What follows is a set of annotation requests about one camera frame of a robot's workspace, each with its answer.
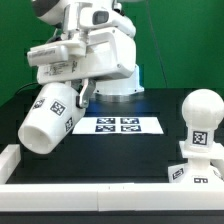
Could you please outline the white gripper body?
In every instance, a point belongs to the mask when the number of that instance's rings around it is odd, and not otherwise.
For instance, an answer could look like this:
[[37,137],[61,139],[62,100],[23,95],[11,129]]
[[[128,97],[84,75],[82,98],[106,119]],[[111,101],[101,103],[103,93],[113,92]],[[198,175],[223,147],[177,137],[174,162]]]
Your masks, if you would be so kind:
[[128,78],[135,69],[135,33],[132,21],[112,9],[67,6],[61,39],[31,48],[28,62],[38,68],[41,84]]

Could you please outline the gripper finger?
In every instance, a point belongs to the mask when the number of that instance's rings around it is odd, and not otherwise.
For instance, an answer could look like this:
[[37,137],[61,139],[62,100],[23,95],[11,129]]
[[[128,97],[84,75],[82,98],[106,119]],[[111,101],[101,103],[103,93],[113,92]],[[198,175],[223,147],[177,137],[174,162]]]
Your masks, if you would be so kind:
[[87,108],[89,106],[89,100],[96,88],[96,81],[90,78],[82,80],[81,91],[76,97],[76,106],[78,108]]

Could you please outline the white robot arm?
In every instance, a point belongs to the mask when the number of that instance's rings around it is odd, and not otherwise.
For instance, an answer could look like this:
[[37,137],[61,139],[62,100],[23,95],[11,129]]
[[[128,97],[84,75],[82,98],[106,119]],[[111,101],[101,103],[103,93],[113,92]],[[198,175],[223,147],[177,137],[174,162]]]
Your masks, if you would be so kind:
[[86,108],[99,81],[126,79],[136,67],[136,28],[123,0],[31,0],[35,15],[56,28],[46,43],[27,53],[37,81],[77,82],[76,105]]

